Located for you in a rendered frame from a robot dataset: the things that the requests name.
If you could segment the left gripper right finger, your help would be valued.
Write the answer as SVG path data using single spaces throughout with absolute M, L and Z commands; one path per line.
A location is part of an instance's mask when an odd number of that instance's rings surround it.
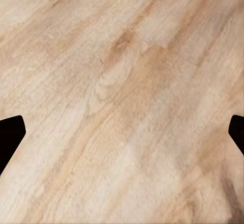
M 244 117 L 232 116 L 229 125 L 229 135 L 244 155 Z

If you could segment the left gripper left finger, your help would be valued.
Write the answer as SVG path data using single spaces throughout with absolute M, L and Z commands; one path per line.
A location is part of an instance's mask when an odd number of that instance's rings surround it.
M 21 143 L 25 132 L 21 115 L 0 121 L 0 175 Z

